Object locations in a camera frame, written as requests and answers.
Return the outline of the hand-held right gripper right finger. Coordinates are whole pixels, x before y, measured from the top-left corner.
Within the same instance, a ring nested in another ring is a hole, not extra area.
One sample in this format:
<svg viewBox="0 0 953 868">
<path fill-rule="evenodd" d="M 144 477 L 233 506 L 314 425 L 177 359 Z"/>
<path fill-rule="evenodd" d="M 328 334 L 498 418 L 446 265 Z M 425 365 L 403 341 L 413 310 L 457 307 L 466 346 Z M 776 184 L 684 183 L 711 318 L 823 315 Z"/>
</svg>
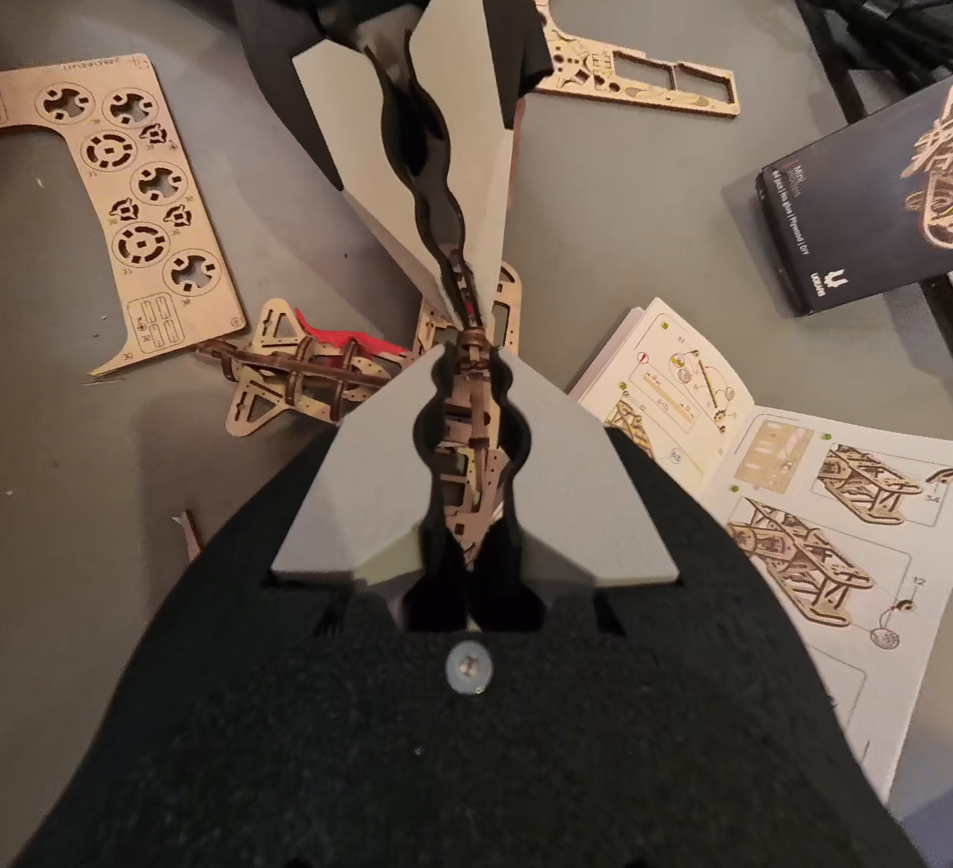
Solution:
<svg viewBox="0 0 953 868">
<path fill-rule="evenodd" d="M 491 389 L 511 469 L 487 533 L 488 626 L 541 626 L 541 589 L 676 584 L 673 556 L 600 420 L 508 350 L 492 353 Z"/>
</svg>

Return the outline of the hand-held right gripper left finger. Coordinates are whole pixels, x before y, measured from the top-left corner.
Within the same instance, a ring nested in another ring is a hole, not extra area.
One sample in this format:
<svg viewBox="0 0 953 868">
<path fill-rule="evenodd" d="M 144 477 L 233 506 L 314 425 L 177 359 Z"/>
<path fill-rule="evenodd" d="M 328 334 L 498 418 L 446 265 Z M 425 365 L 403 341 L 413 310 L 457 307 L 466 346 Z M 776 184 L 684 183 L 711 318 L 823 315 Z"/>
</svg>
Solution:
<svg viewBox="0 0 953 868">
<path fill-rule="evenodd" d="M 406 629 L 459 628 L 459 546 L 436 451 L 456 352 L 435 345 L 338 428 L 276 557 L 276 579 L 401 590 Z"/>
</svg>

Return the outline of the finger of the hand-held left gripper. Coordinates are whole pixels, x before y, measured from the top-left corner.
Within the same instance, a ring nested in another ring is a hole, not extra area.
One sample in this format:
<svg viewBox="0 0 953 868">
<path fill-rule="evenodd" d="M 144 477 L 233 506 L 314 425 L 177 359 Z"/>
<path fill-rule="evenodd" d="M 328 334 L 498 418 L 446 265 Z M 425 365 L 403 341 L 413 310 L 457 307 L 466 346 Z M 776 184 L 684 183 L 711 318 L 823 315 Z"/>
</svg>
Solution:
<svg viewBox="0 0 953 868">
<path fill-rule="evenodd" d="M 483 0 L 430 0 L 409 37 L 416 83 L 435 102 L 449 155 L 437 241 L 462 253 L 472 304 L 493 319 L 514 133 L 504 124 Z"/>
<path fill-rule="evenodd" d="M 449 126 L 420 84 L 406 37 L 406 88 L 371 49 L 322 40 L 293 60 L 342 193 L 421 295 L 455 326 L 478 325 L 466 223 L 449 187 Z"/>
</svg>

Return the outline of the wooden model plane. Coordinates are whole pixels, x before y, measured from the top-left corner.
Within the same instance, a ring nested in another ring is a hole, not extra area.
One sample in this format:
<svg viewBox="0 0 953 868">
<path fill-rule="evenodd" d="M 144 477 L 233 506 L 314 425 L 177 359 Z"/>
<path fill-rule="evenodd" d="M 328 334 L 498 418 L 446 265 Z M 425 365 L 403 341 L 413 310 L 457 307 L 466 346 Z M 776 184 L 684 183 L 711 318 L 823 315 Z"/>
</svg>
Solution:
<svg viewBox="0 0 953 868">
<path fill-rule="evenodd" d="M 248 436 L 268 421 L 296 411 L 337 428 L 360 403 L 404 372 L 435 345 L 454 346 L 458 331 L 427 300 L 421 302 L 412 359 L 366 358 L 355 341 L 344 350 L 318 343 L 297 324 L 283 299 L 265 303 L 252 337 L 242 344 L 223 338 L 197 346 L 217 362 L 235 390 L 228 433 Z M 499 408 L 483 394 L 479 428 L 472 418 L 475 380 L 459 375 L 446 400 L 445 431 L 436 449 L 445 517 L 468 568 L 476 563 L 487 531 L 502 515 L 504 471 L 509 463 L 498 445 Z"/>
</svg>

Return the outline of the grey desk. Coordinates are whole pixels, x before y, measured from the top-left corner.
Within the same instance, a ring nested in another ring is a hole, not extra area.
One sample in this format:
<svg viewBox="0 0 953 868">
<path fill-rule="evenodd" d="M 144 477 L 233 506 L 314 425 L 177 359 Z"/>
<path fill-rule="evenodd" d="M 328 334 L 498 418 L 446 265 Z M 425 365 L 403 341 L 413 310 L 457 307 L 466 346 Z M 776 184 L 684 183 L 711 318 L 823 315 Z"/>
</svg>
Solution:
<svg viewBox="0 0 953 868">
<path fill-rule="evenodd" d="M 533 95 L 505 237 L 519 352 L 571 387 L 633 306 L 661 297 L 756 402 L 951 438 L 951 357 L 917 288 L 789 315 L 757 171 L 840 127 L 792 0 L 553 0 L 567 32 L 734 72 L 710 119 Z M 259 93 L 227 0 L 2 0 L 2 68 L 152 60 L 247 313 L 409 343 L 416 292 Z M 2 862 L 84 755 L 187 556 L 315 435 L 224 429 L 221 374 L 178 353 L 93 382 L 125 338 L 108 250 L 62 141 L 2 135 Z"/>
</svg>

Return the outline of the white instruction booklet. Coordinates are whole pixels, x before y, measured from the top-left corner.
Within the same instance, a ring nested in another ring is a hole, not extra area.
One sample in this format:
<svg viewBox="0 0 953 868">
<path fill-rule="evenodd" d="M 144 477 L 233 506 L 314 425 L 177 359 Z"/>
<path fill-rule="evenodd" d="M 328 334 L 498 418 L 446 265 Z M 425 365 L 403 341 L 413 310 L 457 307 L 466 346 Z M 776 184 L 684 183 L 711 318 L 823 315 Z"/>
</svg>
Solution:
<svg viewBox="0 0 953 868">
<path fill-rule="evenodd" d="M 951 595 L 951 442 L 758 406 L 661 299 L 628 313 L 570 396 L 727 530 L 887 801 Z"/>
</svg>

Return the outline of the wooden sheet with round cutouts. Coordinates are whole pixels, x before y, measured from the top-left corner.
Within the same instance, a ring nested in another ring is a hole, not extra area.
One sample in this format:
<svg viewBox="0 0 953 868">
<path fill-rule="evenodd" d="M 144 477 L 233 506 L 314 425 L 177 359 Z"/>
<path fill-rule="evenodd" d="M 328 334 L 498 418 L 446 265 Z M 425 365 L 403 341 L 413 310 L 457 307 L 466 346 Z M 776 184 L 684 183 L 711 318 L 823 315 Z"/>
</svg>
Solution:
<svg viewBox="0 0 953 868">
<path fill-rule="evenodd" d="M 103 231 L 126 340 L 90 378 L 246 327 L 146 55 L 2 72 L 1 101 L 2 129 L 38 127 L 65 142 Z"/>
</svg>

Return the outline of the black kit box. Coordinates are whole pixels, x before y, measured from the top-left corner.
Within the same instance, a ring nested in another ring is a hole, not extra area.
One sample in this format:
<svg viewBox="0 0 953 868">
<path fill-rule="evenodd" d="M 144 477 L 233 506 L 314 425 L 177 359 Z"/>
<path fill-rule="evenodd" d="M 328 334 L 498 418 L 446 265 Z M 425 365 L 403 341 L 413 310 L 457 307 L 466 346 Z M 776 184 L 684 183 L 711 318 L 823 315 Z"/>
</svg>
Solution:
<svg viewBox="0 0 953 868">
<path fill-rule="evenodd" d="M 756 177 L 796 314 L 952 270 L 952 78 L 766 166 Z"/>
</svg>

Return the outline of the wooden sheet frame with windows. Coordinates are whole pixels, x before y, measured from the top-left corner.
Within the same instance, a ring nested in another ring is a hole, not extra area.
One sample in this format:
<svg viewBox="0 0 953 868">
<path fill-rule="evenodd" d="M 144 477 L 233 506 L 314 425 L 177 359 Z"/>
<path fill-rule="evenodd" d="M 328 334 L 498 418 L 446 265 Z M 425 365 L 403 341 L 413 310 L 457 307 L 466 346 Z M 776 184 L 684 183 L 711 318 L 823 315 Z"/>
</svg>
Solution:
<svg viewBox="0 0 953 868">
<path fill-rule="evenodd" d="M 553 72 L 536 91 L 550 96 L 733 119 L 741 103 L 732 71 L 685 61 L 666 62 L 645 52 L 567 34 L 557 26 L 551 0 L 531 0 L 542 18 Z"/>
</svg>

